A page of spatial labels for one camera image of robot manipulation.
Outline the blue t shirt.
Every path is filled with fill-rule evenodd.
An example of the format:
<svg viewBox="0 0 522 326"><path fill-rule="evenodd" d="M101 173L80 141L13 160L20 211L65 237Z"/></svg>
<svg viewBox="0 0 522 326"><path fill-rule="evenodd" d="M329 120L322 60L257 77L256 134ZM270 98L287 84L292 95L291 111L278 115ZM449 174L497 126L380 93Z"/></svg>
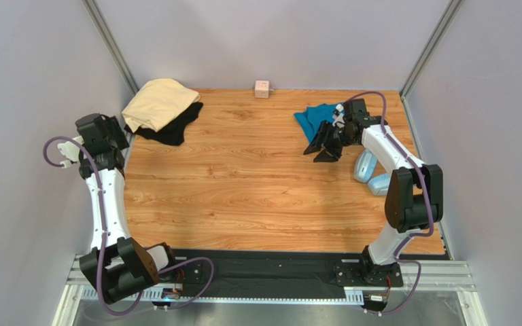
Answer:
<svg viewBox="0 0 522 326"><path fill-rule="evenodd" d="M344 113L342 103L307 107L304 111L295 113L294 117L304 132L308 143L310 143L315 138L323 121L330 122L333 125L332 129L338 130L338 126L334 126L337 111Z"/></svg>

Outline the beige t shirt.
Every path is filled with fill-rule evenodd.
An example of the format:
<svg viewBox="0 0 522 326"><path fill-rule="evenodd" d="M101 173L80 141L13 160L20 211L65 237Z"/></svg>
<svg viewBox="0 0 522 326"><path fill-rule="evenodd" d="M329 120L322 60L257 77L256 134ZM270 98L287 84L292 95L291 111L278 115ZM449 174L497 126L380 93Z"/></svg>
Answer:
<svg viewBox="0 0 522 326"><path fill-rule="evenodd" d="M199 92L174 79L153 79L134 95L122 116L132 132L140 128L158 132L200 98Z"/></svg>

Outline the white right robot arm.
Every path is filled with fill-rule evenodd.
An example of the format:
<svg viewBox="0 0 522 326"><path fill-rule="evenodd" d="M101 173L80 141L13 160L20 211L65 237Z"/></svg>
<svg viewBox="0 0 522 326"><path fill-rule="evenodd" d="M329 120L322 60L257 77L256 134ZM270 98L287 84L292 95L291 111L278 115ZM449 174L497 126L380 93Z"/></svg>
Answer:
<svg viewBox="0 0 522 326"><path fill-rule="evenodd" d="M387 222L377 239L364 248L360 261L360 276L373 284L395 270L412 238L432 235L443 216L444 175L439 165L427 164L412 154L379 116L342 125L324 120L304 153L315 153L315 162L336 162L350 145L370 151L389 174L384 206Z"/></svg>

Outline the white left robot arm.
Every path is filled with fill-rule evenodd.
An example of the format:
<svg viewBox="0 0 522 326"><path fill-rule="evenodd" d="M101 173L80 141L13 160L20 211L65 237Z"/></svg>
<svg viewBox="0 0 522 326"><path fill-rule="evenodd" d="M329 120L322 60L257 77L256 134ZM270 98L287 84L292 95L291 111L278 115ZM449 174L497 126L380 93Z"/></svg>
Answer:
<svg viewBox="0 0 522 326"><path fill-rule="evenodd" d="M100 113L75 123L86 153L78 153L79 174L92 201L93 235L89 254L80 258L80 269L97 285L102 270L101 297L114 304L160 281L159 272L175 264L172 249L162 242L142 247L131 237L124 207L122 150L129 143L118 119Z"/></svg>

